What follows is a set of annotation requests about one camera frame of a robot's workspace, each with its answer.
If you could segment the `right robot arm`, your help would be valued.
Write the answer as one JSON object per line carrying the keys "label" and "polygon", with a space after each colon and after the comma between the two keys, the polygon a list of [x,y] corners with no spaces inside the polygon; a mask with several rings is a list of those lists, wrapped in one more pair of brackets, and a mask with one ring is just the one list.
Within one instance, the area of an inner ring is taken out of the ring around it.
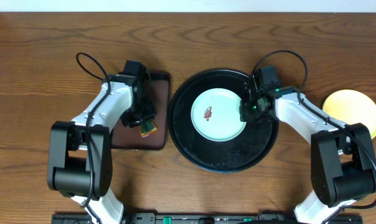
{"label": "right robot arm", "polygon": [[301,88],[276,75],[255,74],[246,84],[241,120],[273,118],[291,126],[311,147],[312,192],[294,209],[299,223],[330,223],[345,209],[376,206],[376,159],[369,130],[330,117]]}

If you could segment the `yellow plate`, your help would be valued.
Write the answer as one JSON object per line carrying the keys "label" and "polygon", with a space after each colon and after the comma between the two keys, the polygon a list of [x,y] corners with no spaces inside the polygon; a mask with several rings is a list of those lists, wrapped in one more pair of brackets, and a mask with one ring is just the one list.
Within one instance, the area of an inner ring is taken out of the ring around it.
{"label": "yellow plate", "polygon": [[322,110],[347,124],[364,124],[373,139],[376,137],[376,104],[356,90],[339,90],[324,101]]}

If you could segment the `green and orange sponge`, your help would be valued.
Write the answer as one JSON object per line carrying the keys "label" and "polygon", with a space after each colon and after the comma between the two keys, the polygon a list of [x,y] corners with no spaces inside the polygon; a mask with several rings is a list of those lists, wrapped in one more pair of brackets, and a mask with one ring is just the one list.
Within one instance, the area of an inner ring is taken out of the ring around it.
{"label": "green and orange sponge", "polygon": [[156,127],[156,125],[154,124],[153,121],[148,121],[148,122],[142,123],[139,126],[139,129],[140,129],[140,135],[142,137],[146,137],[146,136],[151,135],[152,133],[156,132],[157,127]]}

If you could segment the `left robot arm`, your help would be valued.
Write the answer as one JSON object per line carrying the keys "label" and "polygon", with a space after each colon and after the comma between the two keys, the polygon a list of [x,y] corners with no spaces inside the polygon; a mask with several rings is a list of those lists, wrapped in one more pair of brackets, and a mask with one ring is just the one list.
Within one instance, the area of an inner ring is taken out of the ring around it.
{"label": "left robot arm", "polygon": [[120,223],[124,213],[110,185],[111,133],[119,120],[138,126],[154,118],[144,96],[145,75],[110,75],[97,97],[71,121],[50,129],[47,184],[78,202],[93,223]]}

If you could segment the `light blue plate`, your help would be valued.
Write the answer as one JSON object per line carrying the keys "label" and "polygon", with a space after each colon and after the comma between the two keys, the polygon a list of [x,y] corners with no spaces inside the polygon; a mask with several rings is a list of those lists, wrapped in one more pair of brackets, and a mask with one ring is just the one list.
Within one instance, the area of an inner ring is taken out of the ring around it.
{"label": "light blue plate", "polygon": [[231,90],[213,88],[202,92],[191,107],[191,121],[202,137],[216,142],[229,141],[243,132],[241,98]]}

